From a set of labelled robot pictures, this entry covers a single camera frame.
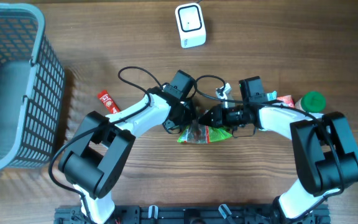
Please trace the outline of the green snack bag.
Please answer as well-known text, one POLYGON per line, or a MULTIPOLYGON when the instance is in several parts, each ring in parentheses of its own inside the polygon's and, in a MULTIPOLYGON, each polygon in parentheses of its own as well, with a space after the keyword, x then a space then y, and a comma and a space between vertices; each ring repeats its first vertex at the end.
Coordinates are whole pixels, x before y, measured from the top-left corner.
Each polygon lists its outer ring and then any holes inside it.
POLYGON ((185 128, 178 143, 209 144, 232 138, 232 134, 223 128, 213 128, 198 123, 193 123, 185 128))

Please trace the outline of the light blue snack packet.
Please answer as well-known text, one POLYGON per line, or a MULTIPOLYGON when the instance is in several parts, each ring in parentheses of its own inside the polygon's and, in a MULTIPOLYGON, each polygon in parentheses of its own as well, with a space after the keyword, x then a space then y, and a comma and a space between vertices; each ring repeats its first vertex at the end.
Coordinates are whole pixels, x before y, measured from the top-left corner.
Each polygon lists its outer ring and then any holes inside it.
POLYGON ((276 100, 277 99, 277 92, 276 91, 273 91, 271 93, 267 93, 267 99, 269 101, 273 101, 273 100, 276 100))

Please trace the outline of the small orange box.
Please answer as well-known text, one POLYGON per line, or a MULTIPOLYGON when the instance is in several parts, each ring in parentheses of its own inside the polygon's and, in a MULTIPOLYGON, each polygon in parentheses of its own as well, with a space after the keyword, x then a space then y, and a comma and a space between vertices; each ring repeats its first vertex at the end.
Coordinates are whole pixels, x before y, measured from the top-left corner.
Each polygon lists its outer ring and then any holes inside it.
POLYGON ((276 99, 282 101, 285 106, 295 108, 295 104, 291 95, 278 96, 276 99))

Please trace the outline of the red Nescafe coffee stick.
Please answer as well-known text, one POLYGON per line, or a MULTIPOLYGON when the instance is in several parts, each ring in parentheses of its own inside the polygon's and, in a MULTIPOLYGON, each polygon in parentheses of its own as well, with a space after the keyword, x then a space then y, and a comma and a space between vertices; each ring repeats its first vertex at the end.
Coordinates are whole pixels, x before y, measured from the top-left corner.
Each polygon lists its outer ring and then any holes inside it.
POLYGON ((98 98, 111 114, 116 114, 121 111, 107 90, 98 93, 98 98))

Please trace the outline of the green lid jar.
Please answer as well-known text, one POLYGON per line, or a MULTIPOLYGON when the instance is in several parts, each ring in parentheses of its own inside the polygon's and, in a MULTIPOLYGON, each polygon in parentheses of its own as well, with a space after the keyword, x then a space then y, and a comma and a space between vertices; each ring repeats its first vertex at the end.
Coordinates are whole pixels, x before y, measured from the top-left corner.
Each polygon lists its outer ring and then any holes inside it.
POLYGON ((326 98, 318 91, 308 92, 295 103, 296 109, 309 113, 322 112, 325 107, 326 98))

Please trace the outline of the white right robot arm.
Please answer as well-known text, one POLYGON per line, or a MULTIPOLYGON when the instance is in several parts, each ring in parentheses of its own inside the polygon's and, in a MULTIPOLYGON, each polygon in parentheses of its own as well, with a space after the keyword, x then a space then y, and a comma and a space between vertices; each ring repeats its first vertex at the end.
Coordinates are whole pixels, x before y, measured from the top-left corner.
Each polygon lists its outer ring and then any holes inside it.
POLYGON ((253 124, 288 138, 293 146, 296 182, 273 201, 271 223, 295 223, 358 182, 358 146, 340 112, 307 113, 279 101, 212 107, 199 124, 234 128, 253 124))

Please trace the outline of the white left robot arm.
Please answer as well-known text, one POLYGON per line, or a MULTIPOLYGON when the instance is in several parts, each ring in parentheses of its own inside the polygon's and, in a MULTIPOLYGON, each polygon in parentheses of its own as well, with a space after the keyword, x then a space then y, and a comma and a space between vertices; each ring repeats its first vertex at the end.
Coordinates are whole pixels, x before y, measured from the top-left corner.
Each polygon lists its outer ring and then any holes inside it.
POLYGON ((81 199, 80 211, 88 223, 106 223, 114 213, 111 190, 118 181, 135 139, 167 123, 170 129, 194 119, 189 88, 166 84, 145 91, 143 99, 116 114, 96 111, 82 120, 74 137, 62 146, 58 169, 81 199))

